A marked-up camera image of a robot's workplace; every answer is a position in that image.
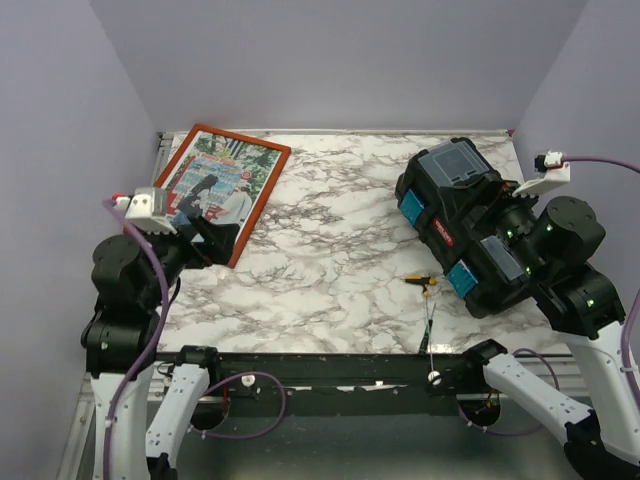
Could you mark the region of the green black precision screwdriver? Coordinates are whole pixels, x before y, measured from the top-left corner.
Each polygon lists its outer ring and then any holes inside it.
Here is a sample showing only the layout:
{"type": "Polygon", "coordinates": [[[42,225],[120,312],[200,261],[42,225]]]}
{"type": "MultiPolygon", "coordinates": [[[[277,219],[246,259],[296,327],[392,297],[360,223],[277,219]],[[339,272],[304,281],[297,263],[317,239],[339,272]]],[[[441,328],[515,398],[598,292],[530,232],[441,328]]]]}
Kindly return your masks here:
{"type": "Polygon", "coordinates": [[[432,329],[433,329],[433,316],[436,310],[436,306],[433,306],[431,308],[428,307],[428,305],[425,305],[425,313],[426,313],[426,322],[425,322],[425,329],[423,332],[423,336],[419,345],[419,349],[418,349],[418,354],[419,355],[428,355],[430,353],[430,341],[431,341],[431,335],[432,335],[432,329]]]}

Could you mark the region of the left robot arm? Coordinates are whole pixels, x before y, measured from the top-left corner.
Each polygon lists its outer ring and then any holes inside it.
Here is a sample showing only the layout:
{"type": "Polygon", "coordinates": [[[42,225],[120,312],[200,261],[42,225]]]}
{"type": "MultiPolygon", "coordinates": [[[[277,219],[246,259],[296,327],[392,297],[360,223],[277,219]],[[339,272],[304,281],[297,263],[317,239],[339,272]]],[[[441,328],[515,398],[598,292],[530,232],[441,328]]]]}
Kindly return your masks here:
{"type": "Polygon", "coordinates": [[[196,404],[222,380],[212,347],[178,354],[174,386],[153,419],[148,394],[159,337],[186,269],[227,264],[239,227],[193,218],[168,233],[147,233],[122,213],[124,230],[94,250],[91,279],[98,292],[83,331],[86,370],[96,407],[96,479],[175,479],[177,456],[196,404]]]}

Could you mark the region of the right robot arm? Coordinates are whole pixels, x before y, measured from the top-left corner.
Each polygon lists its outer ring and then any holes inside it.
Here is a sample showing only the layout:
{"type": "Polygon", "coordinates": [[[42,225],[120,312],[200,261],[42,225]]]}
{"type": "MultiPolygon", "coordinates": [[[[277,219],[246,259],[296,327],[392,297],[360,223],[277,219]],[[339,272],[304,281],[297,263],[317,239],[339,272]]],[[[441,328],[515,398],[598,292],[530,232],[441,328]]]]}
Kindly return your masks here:
{"type": "Polygon", "coordinates": [[[522,366],[494,341],[468,349],[460,379],[469,390],[488,386],[507,395],[563,446],[584,479],[639,476],[639,405],[623,347],[625,312],[613,283],[588,262],[605,237],[595,212],[569,196],[552,199],[516,239],[528,290],[567,345],[591,403],[579,403],[522,366]]]}

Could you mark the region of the red wooden photo frame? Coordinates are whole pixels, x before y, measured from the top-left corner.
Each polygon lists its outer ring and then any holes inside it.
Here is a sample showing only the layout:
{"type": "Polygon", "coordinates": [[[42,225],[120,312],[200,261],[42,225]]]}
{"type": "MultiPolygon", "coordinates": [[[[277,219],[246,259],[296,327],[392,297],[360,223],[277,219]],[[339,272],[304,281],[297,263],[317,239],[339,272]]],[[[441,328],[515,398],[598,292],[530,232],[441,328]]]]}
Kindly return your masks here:
{"type": "Polygon", "coordinates": [[[291,154],[272,141],[197,124],[155,181],[168,194],[168,217],[195,242],[204,236],[191,217],[214,227],[235,225],[233,268],[291,154]]]}

